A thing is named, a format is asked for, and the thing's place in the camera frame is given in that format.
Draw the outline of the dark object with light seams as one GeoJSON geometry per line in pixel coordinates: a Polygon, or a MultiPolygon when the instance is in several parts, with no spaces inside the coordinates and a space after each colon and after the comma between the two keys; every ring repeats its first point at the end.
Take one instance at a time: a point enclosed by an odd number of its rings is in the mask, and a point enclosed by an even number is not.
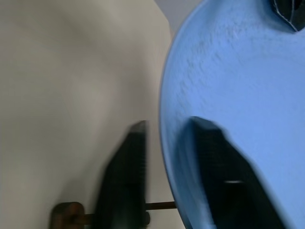
{"type": "Polygon", "coordinates": [[[305,0],[269,0],[274,13],[295,32],[305,28],[305,0]]]}

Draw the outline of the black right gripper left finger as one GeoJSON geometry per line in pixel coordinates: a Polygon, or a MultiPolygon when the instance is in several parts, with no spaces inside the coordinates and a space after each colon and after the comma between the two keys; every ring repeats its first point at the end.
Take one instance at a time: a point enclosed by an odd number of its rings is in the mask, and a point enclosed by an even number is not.
{"type": "Polygon", "coordinates": [[[108,163],[91,229],[145,229],[147,121],[133,124],[108,163]]]}

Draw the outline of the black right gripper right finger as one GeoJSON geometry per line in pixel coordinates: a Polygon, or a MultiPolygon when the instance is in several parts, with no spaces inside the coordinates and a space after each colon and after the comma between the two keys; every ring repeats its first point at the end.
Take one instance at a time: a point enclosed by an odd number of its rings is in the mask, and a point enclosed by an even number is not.
{"type": "Polygon", "coordinates": [[[212,121],[193,116],[196,163],[217,229],[286,229],[250,163],[212,121]]]}

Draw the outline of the blue plate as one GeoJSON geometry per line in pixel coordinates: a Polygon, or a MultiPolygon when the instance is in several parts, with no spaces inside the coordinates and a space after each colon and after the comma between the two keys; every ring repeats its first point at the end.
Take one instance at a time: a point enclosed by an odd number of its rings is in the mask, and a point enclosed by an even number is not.
{"type": "Polygon", "coordinates": [[[213,229],[189,122],[215,122],[246,157],[285,224],[305,229],[305,28],[269,0],[203,0],[170,48],[160,136],[184,225],[213,229]]]}

